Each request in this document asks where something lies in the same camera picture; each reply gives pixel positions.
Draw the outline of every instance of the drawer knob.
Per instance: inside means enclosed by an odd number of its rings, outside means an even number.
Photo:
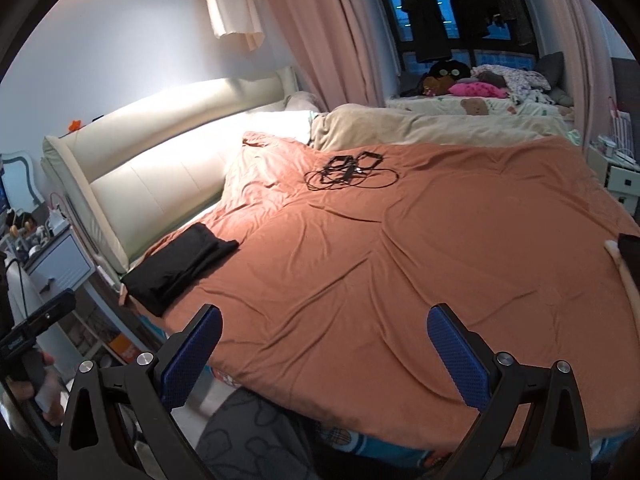
[[[47,285],[43,286],[43,287],[40,289],[40,294],[42,294],[43,292],[49,292],[49,291],[51,290],[51,283],[53,283],[53,282],[55,282],[55,281],[56,281],[56,279],[55,279],[55,278],[49,278],[49,279],[47,280]]]

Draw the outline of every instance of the cream leather headboard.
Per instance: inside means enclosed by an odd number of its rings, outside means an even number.
[[[64,190],[99,256],[118,273],[210,205],[244,133],[246,110],[284,110],[291,67],[260,78],[173,88],[62,138],[45,137],[42,166]]]

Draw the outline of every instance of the blue gripper pad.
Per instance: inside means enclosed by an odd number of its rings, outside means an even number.
[[[429,311],[427,334],[465,404],[483,412],[491,398],[487,370],[439,306]]]
[[[210,306],[162,373],[159,397],[167,410],[184,406],[221,336],[222,314]]]

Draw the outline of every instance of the white hanging cloth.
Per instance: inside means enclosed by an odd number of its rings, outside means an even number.
[[[254,0],[207,0],[213,33],[217,38],[227,34],[244,34],[249,50],[264,41],[264,32]]]

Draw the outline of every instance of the window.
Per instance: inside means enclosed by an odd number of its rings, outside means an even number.
[[[414,36],[412,34],[409,16],[402,12],[401,0],[382,0],[391,29],[396,40],[396,47],[400,56],[402,68],[406,72],[423,74],[428,72],[435,63],[418,63],[415,59]],[[512,68],[526,68],[532,70],[538,59],[538,46],[535,41],[521,46],[514,39],[509,25],[503,27],[492,24],[490,34],[472,42],[460,40],[456,17],[450,0],[438,0],[445,30],[452,50],[452,58],[462,61],[469,66],[481,64],[500,64]]]

